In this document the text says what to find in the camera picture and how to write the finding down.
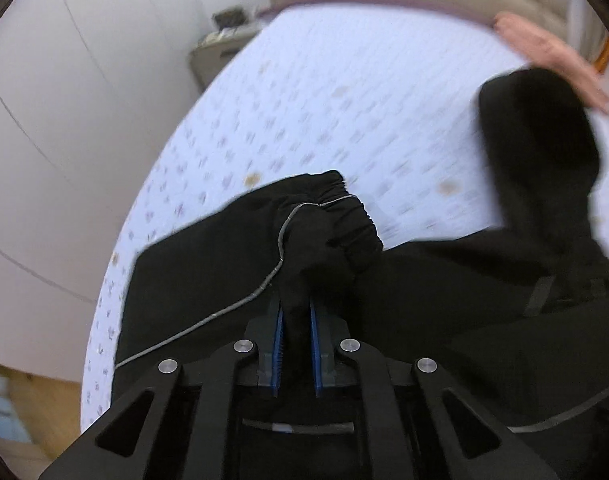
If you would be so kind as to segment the brown patterned bag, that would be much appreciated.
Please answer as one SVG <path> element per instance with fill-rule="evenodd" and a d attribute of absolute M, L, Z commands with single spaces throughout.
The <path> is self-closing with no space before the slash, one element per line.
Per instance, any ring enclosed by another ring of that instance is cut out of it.
<path fill-rule="evenodd" d="M 231 6 L 218 13 L 214 13 L 212 21 L 219 30 L 223 30 L 247 25 L 249 18 L 242 6 Z"/>

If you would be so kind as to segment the black hooded jacket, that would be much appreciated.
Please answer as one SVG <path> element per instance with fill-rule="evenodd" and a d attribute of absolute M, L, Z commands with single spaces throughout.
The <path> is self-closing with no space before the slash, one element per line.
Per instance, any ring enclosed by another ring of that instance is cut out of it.
<path fill-rule="evenodd" d="M 571 84 L 494 78 L 479 122 L 504 223 L 382 245 L 335 171 L 260 188 L 146 248 L 124 303 L 112 405 L 165 359 L 193 363 L 283 315 L 269 387 L 234 396 L 222 479 L 369 479 L 346 388 L 314 391 L 311 312 L 404 363 L 442 365 L 554 479 L 609 479 L 609 258 L 600 156 Z"/>

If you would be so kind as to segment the white wardrobe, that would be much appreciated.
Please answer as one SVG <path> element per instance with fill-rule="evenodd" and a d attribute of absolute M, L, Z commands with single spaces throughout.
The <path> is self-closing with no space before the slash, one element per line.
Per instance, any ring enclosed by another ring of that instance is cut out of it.
<path fill-rule="evenodd" d="M 0 18 L 0 364 L 76 382 L 117 235 L 198 96 L 200 0 L 14 0 Z"/>

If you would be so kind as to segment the beige bedside table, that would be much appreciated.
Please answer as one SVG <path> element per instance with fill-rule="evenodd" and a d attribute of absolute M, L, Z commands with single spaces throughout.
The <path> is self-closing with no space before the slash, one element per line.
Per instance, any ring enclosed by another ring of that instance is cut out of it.
<path fill-rule="evenodd" d="M 190 52 L 190 68 L 201 90 L 206 90 L 224 67 L 254 39 L 262 27 L 258 23 L 210 32 Z"/>

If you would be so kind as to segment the bed with floral quilt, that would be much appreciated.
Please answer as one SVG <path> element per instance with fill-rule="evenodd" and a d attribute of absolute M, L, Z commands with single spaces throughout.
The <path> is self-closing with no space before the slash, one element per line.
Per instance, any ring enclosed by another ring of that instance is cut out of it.
<path fill-rule="evenodd" d="M 242 194 L 336 170 L 387 249 L 500 226 L 477 96 L 524 67 L 487 27 L 438 12 L 277 13 L 178 119 L 126 215 L 88 335 L 82 427 L 111 404 L 137 257 Z"/>

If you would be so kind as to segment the beige and orange curtain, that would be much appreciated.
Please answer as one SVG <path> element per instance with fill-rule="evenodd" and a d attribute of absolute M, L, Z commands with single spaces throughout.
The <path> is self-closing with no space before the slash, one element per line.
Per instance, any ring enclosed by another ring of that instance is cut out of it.
<path fill-rule="evenodd" d="M 609 32 L 586 0 L 581 6 L 579 52 L 600 75 L 605 72 L 609 64 Z"/>

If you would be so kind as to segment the folded pink blanket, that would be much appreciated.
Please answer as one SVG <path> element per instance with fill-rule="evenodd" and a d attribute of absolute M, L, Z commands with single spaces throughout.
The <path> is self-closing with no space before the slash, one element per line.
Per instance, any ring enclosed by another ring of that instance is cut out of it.
<path fill-rule="evenodd" d="M 609 115 L 609 93 L 597 69 L 577 50 L 522 16 L 499 12 L 493 29 L 508 47 L 536 67 L 546 68 L 571 84 L 586 107 Z"/>

